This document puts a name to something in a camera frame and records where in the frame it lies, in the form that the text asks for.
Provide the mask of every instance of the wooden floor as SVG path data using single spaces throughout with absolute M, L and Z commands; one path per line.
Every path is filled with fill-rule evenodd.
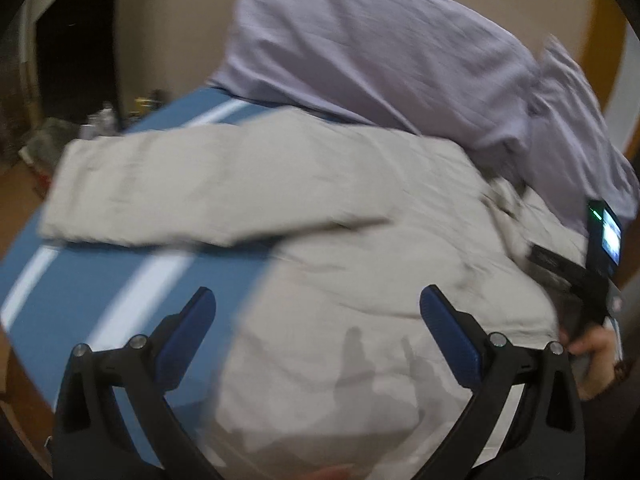
M 0 260 L 42 203 L 36 179 L 20 162 L 0 174 Z M 27 450 L 51 472 L 43 444 L 52 433 L 53 414 L 24 372 L 0 327 L 0 409 Z

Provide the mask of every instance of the dark doorway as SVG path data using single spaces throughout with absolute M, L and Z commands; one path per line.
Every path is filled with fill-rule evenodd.
M 114 0 L 56 0 L 37 21 L 44 117 L 81 124 L 104 101 L 117 109 L 113 12 Z

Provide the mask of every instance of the ironing board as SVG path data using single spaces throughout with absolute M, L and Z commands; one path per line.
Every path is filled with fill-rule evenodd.
M 201 88 L 130 128 L 129 132 L 227 123 L 265 113 L 213 88 Z M 195 434 L 201 402 L 225 359 L 234 318 L 268 263 L 269 248 L 121 248 L 101 244 L 45 245 L 36 213 L 14 242 L 0 272 L 0 320 L 14 351 L 53 408 L 72 347 L 117 348 L 150 333 L 179 312 L 200 287 L 216 295 L 218 312 L 180 387 L 167 401 Z M 116 397 L 142 457 L 156 462 L 123 392 Z

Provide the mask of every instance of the lavender cloth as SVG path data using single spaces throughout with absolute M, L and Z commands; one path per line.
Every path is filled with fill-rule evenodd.
M 580 232 L 587 198 L 607 200 L 624 223 L 636 216 L 638 180 L 564 48 L 551 38 L 538 64 L 512 34 L 451 0 L 238 0 L 208 82 L 454 140 Z

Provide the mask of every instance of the blue gripper pad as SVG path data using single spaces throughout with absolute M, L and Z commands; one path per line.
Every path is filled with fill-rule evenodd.
M 482 382 L 482 356 L 459 325 L 456 314 L 456 310 L 435 285 L 422 291 L 420 315 L 423 321 L 458 384 L 476 392 Z
M 163 391 L 178 387 L 215 317 L 216 298 L 201 286 L 178 314 L 177 326 L 156 356 L 154 382 Z

